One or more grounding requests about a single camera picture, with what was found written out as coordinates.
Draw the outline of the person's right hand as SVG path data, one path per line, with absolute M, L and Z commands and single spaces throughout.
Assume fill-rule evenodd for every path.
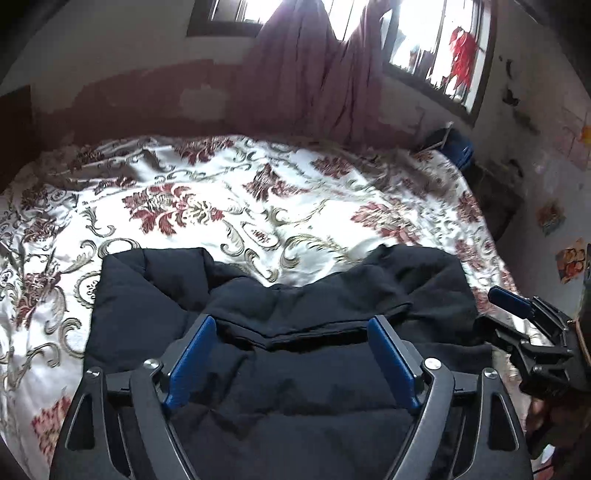
M 590 403 L 559 406 L 533 398 L 526 417 L 526 432 L 533 435 L 550 426 L 548 443 L 556 450 L 551 467 L 539 479 L 590 478 Z

